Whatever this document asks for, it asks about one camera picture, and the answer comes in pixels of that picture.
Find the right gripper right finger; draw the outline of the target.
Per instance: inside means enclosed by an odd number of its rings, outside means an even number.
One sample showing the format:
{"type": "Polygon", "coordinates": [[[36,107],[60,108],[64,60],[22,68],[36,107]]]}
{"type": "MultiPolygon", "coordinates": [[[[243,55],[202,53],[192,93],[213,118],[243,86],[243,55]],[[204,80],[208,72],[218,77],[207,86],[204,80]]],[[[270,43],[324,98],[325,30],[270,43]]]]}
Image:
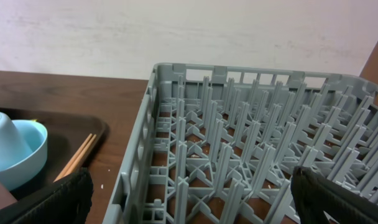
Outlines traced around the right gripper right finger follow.
{"type": "Polygon", "coordinates": [[[290,185],[302,223],[378,223],[378,205],[313,172],[295,166],[290,185]]]}

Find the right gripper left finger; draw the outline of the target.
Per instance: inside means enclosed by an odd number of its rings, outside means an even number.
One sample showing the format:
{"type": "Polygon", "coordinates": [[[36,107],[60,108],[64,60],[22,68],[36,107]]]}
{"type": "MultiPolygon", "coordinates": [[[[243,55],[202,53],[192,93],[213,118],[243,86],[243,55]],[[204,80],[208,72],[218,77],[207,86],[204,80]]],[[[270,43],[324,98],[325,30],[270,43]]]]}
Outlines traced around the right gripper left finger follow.
{"type": "Polygon", "coordinates": [[[81,168],[0,209],[0,223],[85,223],[92,195],[90,172],[81,168]]]}

